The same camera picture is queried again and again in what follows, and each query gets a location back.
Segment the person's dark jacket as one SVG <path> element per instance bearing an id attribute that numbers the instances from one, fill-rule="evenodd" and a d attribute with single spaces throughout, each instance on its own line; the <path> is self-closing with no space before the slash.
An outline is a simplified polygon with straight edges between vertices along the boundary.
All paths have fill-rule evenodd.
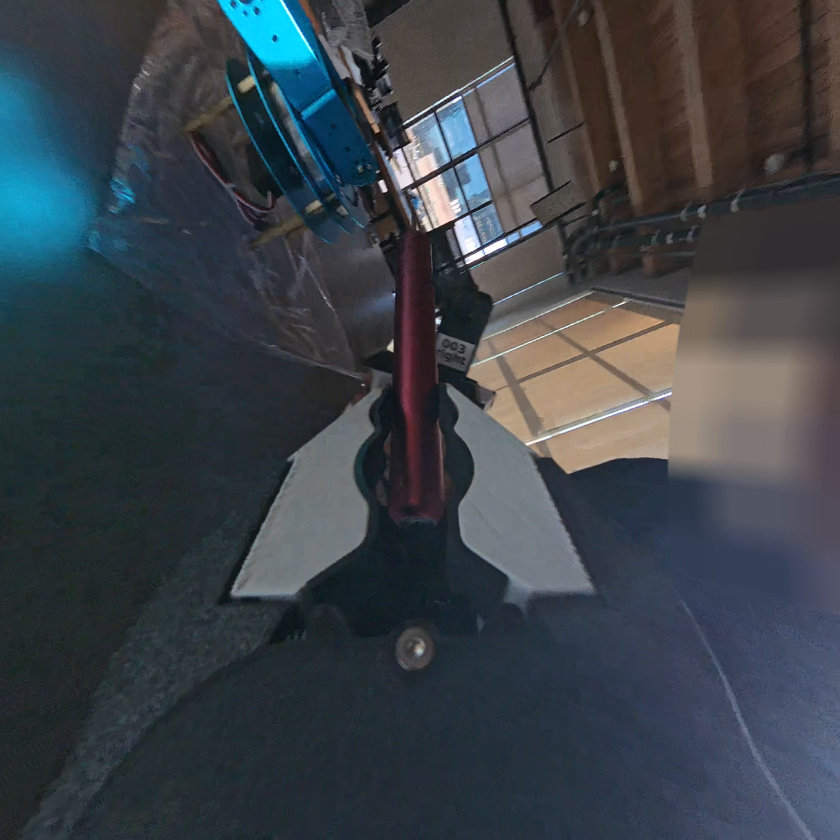
<path id="1" fill-rule="evenodd" d="M 688 711 L 666 729 L 709 741 L 708 838 L 838 838 L 838 613 L 794 597 L 784 553 L 745 548 L 697 513 L 703 484 L 666 461 L 620 458 L 566 474 L 537 467 L 610 604 L 651 578 Z"/>

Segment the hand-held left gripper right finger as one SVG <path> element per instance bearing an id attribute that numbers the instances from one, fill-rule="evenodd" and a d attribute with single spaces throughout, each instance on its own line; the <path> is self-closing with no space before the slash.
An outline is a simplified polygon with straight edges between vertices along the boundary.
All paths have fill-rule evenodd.
<path id="1" fill-rule="evenodd" d="M 593 597 L 595 586 L 531 449 L 448 385 L 454 431 L 474 468 L 458 504 L 465 547 L 506 579 L 503 601 Z"/>

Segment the clear plastic bag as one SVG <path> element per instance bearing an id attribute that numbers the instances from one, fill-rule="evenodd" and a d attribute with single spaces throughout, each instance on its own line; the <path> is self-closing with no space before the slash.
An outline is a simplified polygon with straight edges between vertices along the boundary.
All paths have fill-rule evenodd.
<path id="1" fill-rule="evenodd" d="M 223 86 L 224 70 L 200 57 L 142 60 L 88 246 L 225 337 L 354 375 L 392 341 L 385 262 L 364 234 L 327 245 L 302 227 L 253 246 L 293 210 L 268 187 L 238 115 L 196 140 L 183 129 Z"/>

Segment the blue toy robot arm base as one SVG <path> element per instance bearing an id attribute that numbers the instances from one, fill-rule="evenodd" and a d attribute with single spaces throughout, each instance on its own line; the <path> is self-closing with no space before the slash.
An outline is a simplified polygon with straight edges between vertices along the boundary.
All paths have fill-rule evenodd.
<path id="1" fill-rule="evenodd" d="M 363 228 L 361 189 L 376 186 L 375 157 L 364 99 L 352 76 L 343 77 L 302 2 L 217 2 L 245 49 L 229 59 L 227 96 L 184 126 L 194 150 L 228 190 L 239 211 L 259 221 L 285 198 L 294 218 L 267 228 L 259 247 L 307 228 L 323 242 Z M 201 131 L 234 110 L 248 147 L 269 182 L 267 206 L 247 199 L 216 168 Z"/>

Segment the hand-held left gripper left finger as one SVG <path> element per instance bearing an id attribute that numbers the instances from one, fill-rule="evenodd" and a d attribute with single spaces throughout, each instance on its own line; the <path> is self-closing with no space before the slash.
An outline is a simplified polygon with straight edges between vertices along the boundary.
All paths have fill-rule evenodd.
<path id="1" fill-rule="evenodd" d="M 227 592 L 230 600 L 297 599 L 368 536 L 370 502 L 357 479 L 372 438 L 375 387 L 289 457 L 288 469 Z"/>

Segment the red electric screwdriver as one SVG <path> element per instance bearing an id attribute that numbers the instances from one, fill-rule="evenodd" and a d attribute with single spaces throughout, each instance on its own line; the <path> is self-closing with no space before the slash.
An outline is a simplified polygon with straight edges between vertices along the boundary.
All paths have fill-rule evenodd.
<path id="1" fill-rule="evenodd" d="M 430 238 L 405 233 L 397 249 L 388 511 L 400 529 L 445 516 L 445 450 L 439 424 L 433 257 Z"/>

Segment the large window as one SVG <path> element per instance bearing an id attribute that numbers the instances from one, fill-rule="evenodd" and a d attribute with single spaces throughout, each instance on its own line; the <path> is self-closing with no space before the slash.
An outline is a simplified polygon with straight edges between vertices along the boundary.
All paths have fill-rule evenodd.
<path id="1" fill-rule="evenodd" d="M 419 113 L 404 126 L 394 173 L 428 233 L 468 266 L 538 233 L 532 205 L 550 190 L 515 60 Z"/>

